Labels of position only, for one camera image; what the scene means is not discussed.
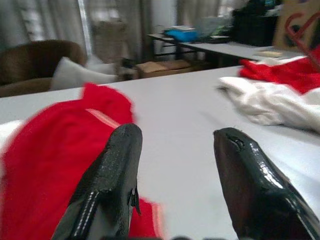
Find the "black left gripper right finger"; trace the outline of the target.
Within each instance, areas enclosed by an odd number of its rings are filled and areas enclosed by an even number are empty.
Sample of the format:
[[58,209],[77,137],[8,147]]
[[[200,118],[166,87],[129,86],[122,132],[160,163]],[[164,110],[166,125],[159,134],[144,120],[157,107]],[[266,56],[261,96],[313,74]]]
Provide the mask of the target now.
[[223,197],[238,238],[320,240],[320,220],[259,144],[226,127],[213,132]]

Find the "pale curtain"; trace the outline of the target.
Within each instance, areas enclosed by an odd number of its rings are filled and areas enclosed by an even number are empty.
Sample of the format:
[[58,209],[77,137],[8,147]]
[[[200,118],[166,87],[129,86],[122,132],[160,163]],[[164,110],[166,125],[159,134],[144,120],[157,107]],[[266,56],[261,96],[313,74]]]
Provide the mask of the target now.
[[0,53],[32,41],[66,40],[104,62],[146,60],[148,0],[0,0]]

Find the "white pillow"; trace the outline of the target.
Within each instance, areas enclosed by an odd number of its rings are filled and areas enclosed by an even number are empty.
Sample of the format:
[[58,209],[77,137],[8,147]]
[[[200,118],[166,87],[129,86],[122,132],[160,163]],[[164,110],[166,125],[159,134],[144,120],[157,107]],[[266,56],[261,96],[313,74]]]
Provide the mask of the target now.
[[56,91],[81,88],[85,83],[108,84],[116,82],[117,78],[114,63],[103,63],[93,55],[85,65],[80,65],[64,56],[54,71],[49,89]]

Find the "long grey table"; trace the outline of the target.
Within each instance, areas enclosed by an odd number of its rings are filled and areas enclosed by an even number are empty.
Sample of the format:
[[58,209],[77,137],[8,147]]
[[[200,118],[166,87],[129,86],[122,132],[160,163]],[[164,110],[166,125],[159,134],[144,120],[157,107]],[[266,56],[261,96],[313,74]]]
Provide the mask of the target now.
[[181,47],[194,50],[196,52],[205,53],[205,58],[209,59],[211,56],[216,56],[218,60],[218,67],[224,68],[233,63],[227,63],[228,59],[232,61],[239,61],[241,59],[248,59],[251,61],[261,61],[267,56],[262,56],[262,52],[280,53],[280,56],[274,57],[276,60],[284,60],[294,57],[303,56],[302,53],[289,50],[276,49],[273,46],[257,47],[252,45],[240,44],[236,42],[228,43],[180,43]]

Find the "white crumpled garment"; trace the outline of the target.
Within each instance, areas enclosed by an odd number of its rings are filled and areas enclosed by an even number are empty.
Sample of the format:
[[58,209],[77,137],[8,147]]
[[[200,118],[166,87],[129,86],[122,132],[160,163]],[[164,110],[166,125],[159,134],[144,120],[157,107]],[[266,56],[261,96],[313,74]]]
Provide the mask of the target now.
[[320,134],[320,87],[299,93],[287,84],[225,76],[220,86],[237,110],[263,126],[283,125]]

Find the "flat cardboard box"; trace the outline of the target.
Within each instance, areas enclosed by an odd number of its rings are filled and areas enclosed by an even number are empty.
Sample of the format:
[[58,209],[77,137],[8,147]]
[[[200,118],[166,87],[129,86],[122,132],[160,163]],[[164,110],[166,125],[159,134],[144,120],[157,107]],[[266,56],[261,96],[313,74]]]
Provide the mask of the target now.
[[162,77],[176,74],[194,72],[199,66],[193,62],[178,59],[170,61],[148,61],[136,66],[140,78]]

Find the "red polo shirt white trim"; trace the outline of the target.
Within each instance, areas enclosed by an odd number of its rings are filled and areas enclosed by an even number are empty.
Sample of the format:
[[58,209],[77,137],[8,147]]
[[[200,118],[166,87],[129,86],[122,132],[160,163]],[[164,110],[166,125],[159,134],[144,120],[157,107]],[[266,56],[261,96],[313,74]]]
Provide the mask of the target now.
[[[30,118],[5,147],[0,240],[51,240],[82,175],[112,132],[135,124],[117,90],[87,83],[80,99],[55,103]],[[128,237],[163,240],[161,207],[139,197]]]

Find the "black framed table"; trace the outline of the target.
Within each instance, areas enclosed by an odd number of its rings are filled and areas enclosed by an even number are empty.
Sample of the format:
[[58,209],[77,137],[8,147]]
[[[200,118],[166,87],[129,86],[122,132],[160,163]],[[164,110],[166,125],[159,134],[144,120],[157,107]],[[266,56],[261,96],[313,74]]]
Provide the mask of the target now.
[[[150,38],[150,54],[153,59],[156,59],[158,57],[165,57],[165,56],[174,56],[175,60],[179,60],[181,58],[181,55],[182,55],[181,48],[179,47],[178,42],[174,38],[167,37],[160,33],[148,34],[147,37]],[[163,48],[167,48],[167,47],[174,48],[174,51],[157,53],[156,41],[160,42]]]

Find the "plain red garment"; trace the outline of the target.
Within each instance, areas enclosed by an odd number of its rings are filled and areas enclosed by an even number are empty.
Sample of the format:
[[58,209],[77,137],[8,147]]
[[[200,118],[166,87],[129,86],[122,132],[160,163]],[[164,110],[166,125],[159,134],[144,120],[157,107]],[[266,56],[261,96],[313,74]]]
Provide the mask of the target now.
[[320,72],[314,69],[307,57],[276,65],[248,59],[240,63],[242,68],[239,75],[244,78],[288,85],[301,94],[320,88]]

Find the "brown cardboard panel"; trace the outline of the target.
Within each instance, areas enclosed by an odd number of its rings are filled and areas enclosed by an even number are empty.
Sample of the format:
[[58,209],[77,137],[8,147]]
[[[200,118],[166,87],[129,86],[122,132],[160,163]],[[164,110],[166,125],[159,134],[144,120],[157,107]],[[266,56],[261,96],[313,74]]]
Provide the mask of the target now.
[[[296,33],[312,15],[320,12],[320,0],[282,0],[282,3],[272,44],[279,50],[297,52],[299,49],[287,34],[285,24],[291,15],[302,13],[303,16],[293,19],[289,25]],[[320,18],[310,24],[300,39],[310,49],[320,44]]]

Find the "blue plastic box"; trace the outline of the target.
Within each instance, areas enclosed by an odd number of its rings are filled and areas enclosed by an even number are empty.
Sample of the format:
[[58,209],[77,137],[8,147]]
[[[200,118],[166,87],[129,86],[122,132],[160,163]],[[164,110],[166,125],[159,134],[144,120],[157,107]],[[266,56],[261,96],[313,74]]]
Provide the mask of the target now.
[[166,29],[163,34],[183,43],[192,42],[198,37],[196,31],[183,31],[178,29]]

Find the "black crate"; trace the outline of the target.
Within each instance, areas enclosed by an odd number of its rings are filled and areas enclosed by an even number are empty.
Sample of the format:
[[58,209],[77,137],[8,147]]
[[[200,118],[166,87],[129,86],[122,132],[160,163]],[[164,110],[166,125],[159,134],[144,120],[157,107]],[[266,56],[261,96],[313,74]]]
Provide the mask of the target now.
[[232,13],[231,40],[256,47],[271,46],[277,20],[277,16],[259,16],[235,10]]

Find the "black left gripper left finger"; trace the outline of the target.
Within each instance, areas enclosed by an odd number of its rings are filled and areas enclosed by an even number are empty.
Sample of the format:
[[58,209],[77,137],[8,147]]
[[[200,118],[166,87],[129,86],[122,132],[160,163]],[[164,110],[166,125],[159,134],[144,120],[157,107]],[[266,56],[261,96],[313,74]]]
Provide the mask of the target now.
[[117,127],[78,182],[51,240],[118,240],[129,235],[132,212],[140,212],[138,168],[141,129]]

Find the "red plastic hanger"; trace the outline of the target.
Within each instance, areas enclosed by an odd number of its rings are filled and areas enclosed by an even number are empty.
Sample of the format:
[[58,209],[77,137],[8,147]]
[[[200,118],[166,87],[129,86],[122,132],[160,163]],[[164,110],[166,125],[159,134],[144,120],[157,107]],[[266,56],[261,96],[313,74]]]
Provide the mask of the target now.
[[312,52],[308,49],[308,47],[302,42],[301,36],[305,33],[308,27],[313,24],[316,20],[320,19],[320,11],[313,14],[297,31],[294,32],[291,29],[291,22],[295,19],[303,17],[304,14],[302,12],[297,12],[288,17],[285,22],[284,28],[290,39],[298,46],[298,48],[310,58],[311,61],[314,61],[316,64],[318,63],[316,57],[312,54]]

